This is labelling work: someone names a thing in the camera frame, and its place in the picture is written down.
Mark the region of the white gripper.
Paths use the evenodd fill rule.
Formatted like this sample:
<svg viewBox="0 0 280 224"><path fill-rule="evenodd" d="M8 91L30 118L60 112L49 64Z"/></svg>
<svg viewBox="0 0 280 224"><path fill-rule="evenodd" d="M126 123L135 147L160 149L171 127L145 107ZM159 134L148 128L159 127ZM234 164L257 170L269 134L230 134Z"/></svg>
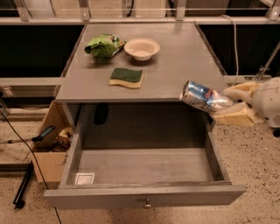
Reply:
<svg viewBox="0 0 280 224"><path fill-rule="evenodd" d="M271 128L280 128L280 77L262 84L254 81L237 84L226 88L223 94L232 100L242 102L212 112L210 116L217 123L254 126L262 118Z"/></svg>

